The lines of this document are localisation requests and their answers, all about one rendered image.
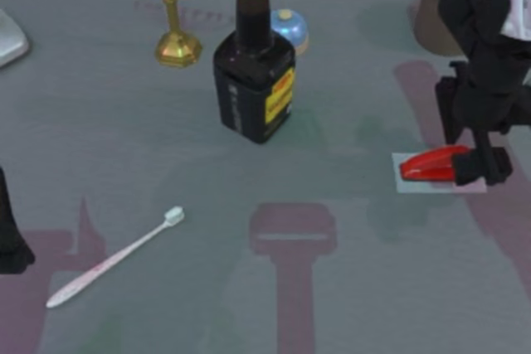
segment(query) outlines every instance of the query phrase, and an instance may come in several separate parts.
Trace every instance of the black bottle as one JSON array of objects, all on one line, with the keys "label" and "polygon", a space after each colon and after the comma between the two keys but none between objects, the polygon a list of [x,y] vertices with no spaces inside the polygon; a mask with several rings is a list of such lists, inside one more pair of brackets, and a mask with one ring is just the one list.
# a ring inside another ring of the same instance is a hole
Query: black bottle
[{"label": "black bottle", "polygon": [[265,143],[287,120],[295,49],[271,29],[270,0],[236,0],[236,30],[214,53],[222,123]]}]

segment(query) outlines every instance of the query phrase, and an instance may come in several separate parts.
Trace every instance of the toothbrush handle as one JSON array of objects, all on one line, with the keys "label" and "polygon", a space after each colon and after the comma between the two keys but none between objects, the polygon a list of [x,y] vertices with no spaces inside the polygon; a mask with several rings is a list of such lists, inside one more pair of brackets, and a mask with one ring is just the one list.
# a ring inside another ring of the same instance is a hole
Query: toothbrush handle
[{"label": "toothbrush handle", "polygon": [[83,289],[85,289],[87,286],[89,286],[95,280],[97,280],[101,275],[109,271],[111,268],[117,265],[120,261],[122,261],[127,256],[129,256],[131,253],[133,253],[135,250],[137,250],[140,246],[142,246],[143,244],[145,244],[146,242],[154,238],[158,233],[160,233],[165,228],[166,228],[165,225],[160,225],[159,227],[155,228],[153,231],[151,231],[144,237],[140,238],[133,244],[127,246],[126,248],[120,250],[119,252],[116,252],[114,255],[110,256],[105,261],[96,265],[93,269],[90,269],[86,273],[82,274],[81,276],[77,277],[73,281],[69,282],[66,286],[59,289],[57,293],[51,296],[51,298],[46,303],[46,306],[48,308],[54,308],[54,307],[57,307],[63,304],[67,300],[73,298],[79,292],[81,292]]}]

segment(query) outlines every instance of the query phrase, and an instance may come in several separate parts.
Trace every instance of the bottle neck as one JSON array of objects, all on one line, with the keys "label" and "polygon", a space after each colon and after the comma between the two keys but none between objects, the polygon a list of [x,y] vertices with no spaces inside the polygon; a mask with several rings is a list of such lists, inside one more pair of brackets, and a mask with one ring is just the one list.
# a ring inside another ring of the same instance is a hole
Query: bottle neck
[{"label": "bottle neck", "polygon": [[236,0],[236,44],[250,53],[272,46],[269,0]]}]

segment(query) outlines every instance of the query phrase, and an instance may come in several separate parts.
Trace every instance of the person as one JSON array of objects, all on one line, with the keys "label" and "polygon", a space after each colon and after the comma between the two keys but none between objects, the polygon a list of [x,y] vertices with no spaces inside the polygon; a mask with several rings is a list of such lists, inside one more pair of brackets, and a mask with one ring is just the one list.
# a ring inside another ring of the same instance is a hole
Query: person
[{"label": "person", "polygon": [[465,128],[475,139],[475,151],[455,155],[456,173],[462,175],[458,185],[479,177],[489,185],[504,182],[512,167],[505,152],[493,152],[488,133],[531,125],[531,88],[524,84],[531,69],[531,27],[522,26],[531,23],[528,4],[531,0],[438,3],[441,20],[468,59],[452,62],[457,77],[443,78],[436,88],[446,143],[455,143]]},{"label": "person", "polygon": [[22,274],[35,260],[35,255],[17,228],[6,177],[0,167],[0,274]]}]

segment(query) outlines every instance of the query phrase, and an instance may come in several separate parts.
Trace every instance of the candelabra base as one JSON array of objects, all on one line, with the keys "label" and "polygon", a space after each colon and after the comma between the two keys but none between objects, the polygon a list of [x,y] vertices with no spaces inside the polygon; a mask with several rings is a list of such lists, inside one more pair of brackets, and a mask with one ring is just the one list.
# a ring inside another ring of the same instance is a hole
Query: candelabra base
[{"label": "candelabra base", "polygon": [[201,43],[195,36],[184,32],[168,32],[158,41],[155,56],[161,65],[184,68],[195,64],[201,51]]}]

